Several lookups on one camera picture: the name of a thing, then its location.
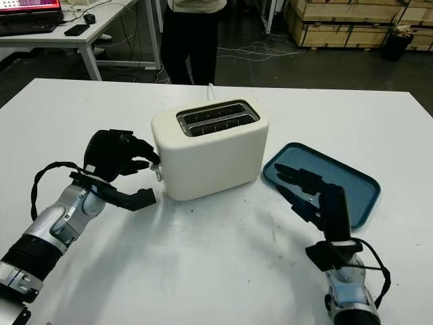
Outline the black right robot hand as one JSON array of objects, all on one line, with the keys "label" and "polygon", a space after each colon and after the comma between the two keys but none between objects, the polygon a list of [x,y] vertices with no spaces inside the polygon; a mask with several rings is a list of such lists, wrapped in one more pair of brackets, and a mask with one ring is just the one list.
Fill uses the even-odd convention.
[{"label": "black right robot hand", "polygon": [[322,176],[306,169],[294,169],[279,163],[275,163],[274,167],[277,170],[277,177],[283,182],[298,186],[306,194],[319,196],[319,206],[316,207],[289,188],[283,185],[276,186],[277,191],[292,205],[292,210],[298,216],[322,231],[327,241],[350,240],[350,218],[342,186],[327,183]]}]

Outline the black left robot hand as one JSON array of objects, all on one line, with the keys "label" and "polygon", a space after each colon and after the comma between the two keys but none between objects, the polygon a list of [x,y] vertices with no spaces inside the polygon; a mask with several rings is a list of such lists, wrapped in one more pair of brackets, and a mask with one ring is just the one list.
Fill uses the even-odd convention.
[{"label": "black left robot hand", "polygon": [[127,176],[159,165],[160,157],[146,141],[133,135],[132,131],[99,130],[91,138],[85,150],[83,170],[106,182],[119,175]]}]

